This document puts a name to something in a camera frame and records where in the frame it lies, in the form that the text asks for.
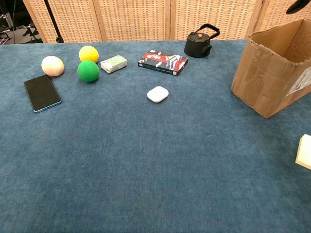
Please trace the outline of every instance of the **kettle lid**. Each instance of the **kettle lid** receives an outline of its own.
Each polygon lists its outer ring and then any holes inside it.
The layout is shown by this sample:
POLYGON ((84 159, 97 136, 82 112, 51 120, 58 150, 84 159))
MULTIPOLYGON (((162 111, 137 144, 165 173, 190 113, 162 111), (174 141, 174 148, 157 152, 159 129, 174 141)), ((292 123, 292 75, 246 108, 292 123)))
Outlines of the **kettle lid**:
POLYGON ((205 42, 209 39, 209 35, 204 33, 193 33, 189 35, 189 39, 195 42, 205 42))

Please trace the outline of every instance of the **teapot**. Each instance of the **teapot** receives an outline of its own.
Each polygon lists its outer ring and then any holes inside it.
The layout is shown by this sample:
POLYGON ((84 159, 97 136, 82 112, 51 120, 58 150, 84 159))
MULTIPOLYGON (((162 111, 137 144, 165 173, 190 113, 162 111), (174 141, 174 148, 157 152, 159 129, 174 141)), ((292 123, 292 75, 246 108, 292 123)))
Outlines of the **teapot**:
POLYGON ((191 57, 205 57, 209 55, 210 49, 212 48, 212 45, 210 44, 210 40, 219 36, 220 31, 218 28, 216 28, 213 25, 210 25, 208 23, 202 25, 196 32, 191 32, 188 35, 186 45, 184 48, 185 54, 191 56, 191 57), (210 28, 214 30, 216 33, 212 36, 209 36, 204 33, 198 33, 198 31, 204 29, 204 28, 210 28))

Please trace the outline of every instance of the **egg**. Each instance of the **egg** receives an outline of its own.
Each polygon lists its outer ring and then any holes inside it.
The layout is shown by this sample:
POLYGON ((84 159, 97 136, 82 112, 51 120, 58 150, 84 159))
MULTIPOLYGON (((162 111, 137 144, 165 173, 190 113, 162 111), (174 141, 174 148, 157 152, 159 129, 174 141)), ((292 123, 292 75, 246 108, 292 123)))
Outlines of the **egg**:
POLYGON ((59 76, 64 72, 65 66, 62 60, 55 56, 47 56, 42 60, 43 72, 49 76, 59 76))

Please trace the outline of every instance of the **ball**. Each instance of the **ball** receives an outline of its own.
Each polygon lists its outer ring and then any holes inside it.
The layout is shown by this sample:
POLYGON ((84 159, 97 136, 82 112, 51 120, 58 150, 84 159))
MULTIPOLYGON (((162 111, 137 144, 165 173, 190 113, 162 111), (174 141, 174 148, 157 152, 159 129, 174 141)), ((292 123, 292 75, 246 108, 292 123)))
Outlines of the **ball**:
POLYGON ((43 72, 49 76, 59 76, 64 72, 64 63, 58 57, 47 56, 41 62, 43 72))
POLYGON ((92 82, 99 77, 99 68, 93 61, 83 61, 78 66, 78 75, 80 79, 86 82, 92 82))
POLYGON ((83 61, 93 61, 98 62, 99 54, 98 51, 90 45, 83 46, 79 51, 79 58, 81 62, 83 61))

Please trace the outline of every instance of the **black phone screen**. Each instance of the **black phone screen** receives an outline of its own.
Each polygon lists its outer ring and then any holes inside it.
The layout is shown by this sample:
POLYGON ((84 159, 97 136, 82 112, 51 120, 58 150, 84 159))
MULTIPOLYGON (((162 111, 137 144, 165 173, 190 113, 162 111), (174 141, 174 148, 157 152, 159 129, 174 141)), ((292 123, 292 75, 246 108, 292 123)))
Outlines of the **black phone screen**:
POLYGON ((61 99, 48 75, 27 80, 24 85, 36 113, 61 103, 61 99))

